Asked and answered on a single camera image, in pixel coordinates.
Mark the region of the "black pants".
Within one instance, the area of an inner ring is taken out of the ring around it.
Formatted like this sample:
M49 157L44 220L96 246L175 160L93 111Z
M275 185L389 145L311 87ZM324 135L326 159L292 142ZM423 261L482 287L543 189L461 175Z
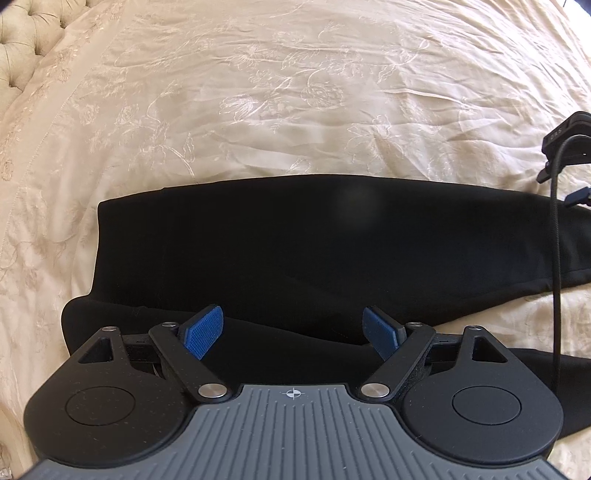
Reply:
M551 285L549 201L491 188L311 175L165 188L100 203L90 292L62 312L69 350L209 305L222 381L359 385L381 364L376 306L439 326Z

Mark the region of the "cream embroidered bedspread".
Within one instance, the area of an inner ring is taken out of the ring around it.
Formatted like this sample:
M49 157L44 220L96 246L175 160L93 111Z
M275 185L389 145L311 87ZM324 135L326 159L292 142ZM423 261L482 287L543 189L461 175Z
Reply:
M1 121L2 472L33 463L102 200L320 173L537 193L542 138L589 106L571 1L99 2Z

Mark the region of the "beige tufted headboard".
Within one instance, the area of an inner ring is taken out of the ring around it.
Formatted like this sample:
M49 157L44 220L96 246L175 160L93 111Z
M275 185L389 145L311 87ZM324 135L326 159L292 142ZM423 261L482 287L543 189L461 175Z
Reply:
M24 92L64 30L99 4L90 0L16 0L1 12L1 116Z

